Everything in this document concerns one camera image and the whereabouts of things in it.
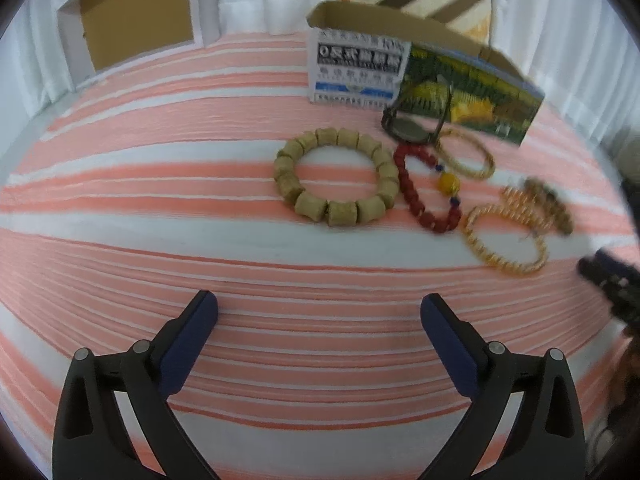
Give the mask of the person right hand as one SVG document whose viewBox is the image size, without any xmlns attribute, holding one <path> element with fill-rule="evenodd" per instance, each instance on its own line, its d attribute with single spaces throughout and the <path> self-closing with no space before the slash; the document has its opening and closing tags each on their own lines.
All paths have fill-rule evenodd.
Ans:
<svg viewBox="0 0 640 480">
<path fill-rule="evenodd" d="M 610 380 L 608 402 L 611 406 L 622 405 L 627 397 L 629 383 L 634 378 L 639 378 L 639 333 L 634 328 L 626 326 L 623 335 L 629 338 L 629 344 Z"/>
</svg>

